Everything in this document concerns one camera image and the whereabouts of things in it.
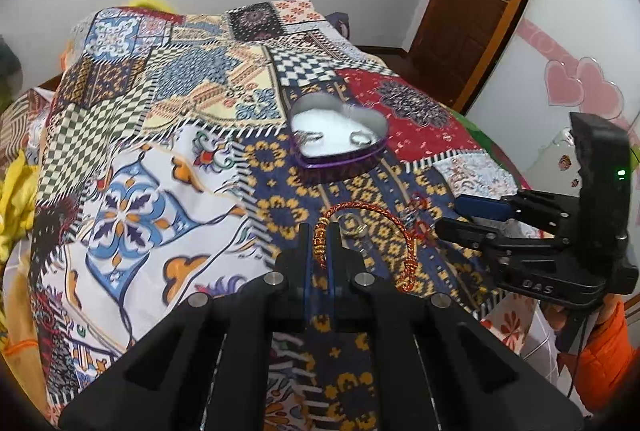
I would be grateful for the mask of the right hand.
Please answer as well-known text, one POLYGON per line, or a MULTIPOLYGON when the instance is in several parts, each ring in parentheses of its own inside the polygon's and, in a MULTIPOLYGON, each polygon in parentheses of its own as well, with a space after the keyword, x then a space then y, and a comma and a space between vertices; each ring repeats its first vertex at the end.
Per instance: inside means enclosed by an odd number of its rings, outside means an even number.
MULTIPOLYGON (((602 305, 596 319, 596 325, 604 324, 614 314, 620 300, 622 300, 622 297, 620 295, 615 295, 615 293, 609 293, 603 298, 602 305)), ((542 314, 544 314, 544 318, 548 321, 549 326, 555 331, 555 333, 559 333, 566 324, 567 316, 564 311, 564 307, 561 307, 560 305, 550 303, 544 303, 542 305, 542 314)))

